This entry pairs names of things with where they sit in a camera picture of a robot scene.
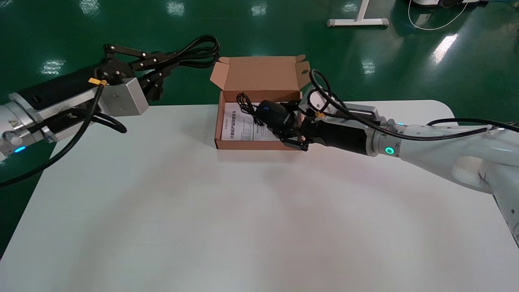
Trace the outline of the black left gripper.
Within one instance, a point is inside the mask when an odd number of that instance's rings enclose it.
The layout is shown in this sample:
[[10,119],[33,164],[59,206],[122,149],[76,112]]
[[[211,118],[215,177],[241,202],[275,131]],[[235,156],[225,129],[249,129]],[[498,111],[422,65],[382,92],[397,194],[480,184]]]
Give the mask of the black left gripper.
[[101,63],[19,90],[18,94],[32,108],[42,110],[92,89],[94,85],[89,83],[90,78],[110,82],[115,81],[117,72],[123,79],[135,77],[133,70],[151,70],[140,77],[140,87],[148,102],[158,101],[163,96],[165,78],[171,75],[173,69],[180,66],[175,52],[145,52],[110,44],[104,45],[104,51],[108,58],[122,54],[137,57],[137,60],[128,64],[118,59],[105,59]]

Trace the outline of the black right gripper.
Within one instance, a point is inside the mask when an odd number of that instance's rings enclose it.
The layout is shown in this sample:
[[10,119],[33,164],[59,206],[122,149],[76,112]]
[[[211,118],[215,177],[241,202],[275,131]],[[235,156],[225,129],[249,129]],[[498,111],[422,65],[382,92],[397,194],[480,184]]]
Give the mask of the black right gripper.
[[[300,117],[300,101],[282,102],[283,116]],[[292,150],[306,152],[310,143],[339,148],[359,155],[368,155],[367,134],[364,129],[341,126],[323,121],[304,119],[300,131],[303,137],[281,138],[282,144]]]

